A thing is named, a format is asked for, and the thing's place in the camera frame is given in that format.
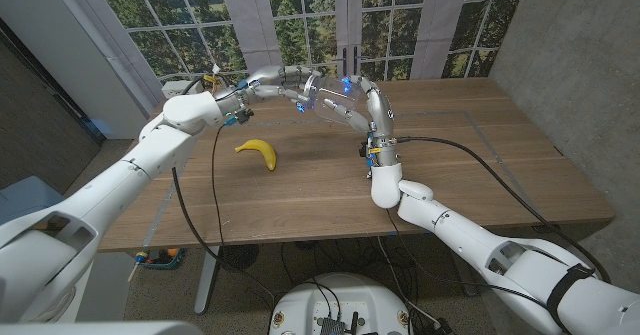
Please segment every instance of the table leg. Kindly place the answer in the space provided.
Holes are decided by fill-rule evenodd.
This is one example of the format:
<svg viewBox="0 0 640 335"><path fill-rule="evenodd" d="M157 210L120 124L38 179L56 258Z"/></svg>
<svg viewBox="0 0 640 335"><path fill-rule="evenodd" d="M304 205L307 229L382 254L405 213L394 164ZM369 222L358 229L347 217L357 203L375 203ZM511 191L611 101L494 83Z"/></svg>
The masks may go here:
<svg viewBox="0 0 640 335"><path fill-rule="evenodd" d="M456 254L454 251L451 251L451 258L453 259L453 265L456 267L456 272L458 273L458 277L460 281L464 282L475 282L473 279L472 269L466 261L464 261L460 255ZM462 285L462 291L467 296L476 296L480 295L478 291L478 287L475 285Z"/></svg>
<svg viewBox="0 0 640 335"><path fill-rule="evenodd" d="M210 246L209 249L216 255L220 252L219 246ZM198 292L196 293L196 303L194 311L196 315L202 315L209 307L209 298L213 291L213 275L216 270L217 261L208 252L204 253L204 262L202 263L202 273L200 273L200 282L198 283Z"/></svg>

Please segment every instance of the table top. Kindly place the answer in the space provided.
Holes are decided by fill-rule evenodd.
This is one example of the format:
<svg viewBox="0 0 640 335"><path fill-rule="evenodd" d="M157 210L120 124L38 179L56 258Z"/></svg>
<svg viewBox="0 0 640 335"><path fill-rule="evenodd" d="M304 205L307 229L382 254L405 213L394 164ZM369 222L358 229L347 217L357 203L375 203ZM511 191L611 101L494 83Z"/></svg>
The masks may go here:
<svg viewBox="0 0 640 335"><path fill-rule="evenodd" d="M459 142L480 155L529 204L554 223L606 221L613 210L581 174L486 78L378 84L395 113L395 136ZM247 244L394 232L370 197L365 136L301 114L287 101L252 106L245 125L223 128L215 154L215 186L225 244ZM208 244L221 244L211 185L216 131L198 140L182 169L189 215ZM236 153L248 139L269 142L277 154L269 171L257 151ZM467 153L444 144L397 146L405 179L421 182L435 199L487 227L520 227L537 220ZM163 173L114 223L102 251L198 246L187 227L171 173ZM424 232L392 214L402 232Z"/></svg>

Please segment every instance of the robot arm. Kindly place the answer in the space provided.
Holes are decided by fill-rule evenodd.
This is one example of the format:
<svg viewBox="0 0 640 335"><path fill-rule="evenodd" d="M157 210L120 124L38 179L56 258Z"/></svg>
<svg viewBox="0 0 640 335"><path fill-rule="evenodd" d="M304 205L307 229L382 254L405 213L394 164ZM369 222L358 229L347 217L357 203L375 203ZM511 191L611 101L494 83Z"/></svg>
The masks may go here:
<svg viewBox="0 0 640 335"><path fill-rule="evenodd" d="M0 266L0 323L46 320L42 314L55 308L84 274L111 224L151 180L188 160L206 128L245 122L253 114L247 106L266 98L298 101L300 95L287 86L299 87L312 75L319 74L302 67L269 67L235 89L171 98L142 129L139 144L78 192L0 226L0 262L12 264ZM33 230L52 218L66 223L59 233Z"/></svg>
<svg viewBox="0 0 640 335"><path fill-rule="evenodd" d="M544 334L560 334L563 330L574 335L601 334L639 321L640 295L600 281L567 250L545 240L494 235L434 200L427 186L402 180L388 99L367 79L352 76L351 81L367 94L367 110L373 119L366 156L371 166L371 197L376 205L388 209L400 203L398 215L402 219L434 233L488 284L547 304L541 307L519 295L494 290L523 320ZM337 106L334 110L345 113Z"/></svg>

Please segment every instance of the gray wall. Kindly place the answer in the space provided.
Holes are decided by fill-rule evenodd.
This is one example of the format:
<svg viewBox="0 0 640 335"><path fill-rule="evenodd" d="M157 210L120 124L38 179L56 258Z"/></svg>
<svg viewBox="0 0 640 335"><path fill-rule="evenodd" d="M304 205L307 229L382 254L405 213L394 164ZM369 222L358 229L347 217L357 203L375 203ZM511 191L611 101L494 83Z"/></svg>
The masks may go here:
<svg viewBox="0 0 640 335"><path fill-rule="evenodd" d="M146 118L62 0L0 0L0 17L109 139Z"/></svg>
<svg viewBox="0 0 640 335"><path fill-rule="evenodd" d="M581 243L636 292L639 57L640 0L521 0L490 74L615 208Z"/></svg>

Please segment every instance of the banana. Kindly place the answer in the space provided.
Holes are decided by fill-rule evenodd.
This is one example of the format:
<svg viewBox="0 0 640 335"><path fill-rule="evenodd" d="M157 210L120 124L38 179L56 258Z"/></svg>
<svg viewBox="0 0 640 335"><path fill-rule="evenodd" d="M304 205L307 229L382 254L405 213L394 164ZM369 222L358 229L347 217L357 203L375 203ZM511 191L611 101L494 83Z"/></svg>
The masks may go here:
<svg viewBox="0 0 640 335"><path fill-rule="evenodd" d="M260 139L247 140L247 142L242 146L238 146L236 148L236 152L247 149L260 151L262 153L262 157L264 157L264 162L267 163L267 167L269 168L269 170L273 171L273 169L276 168L276 152L268 142Z"/></svg>

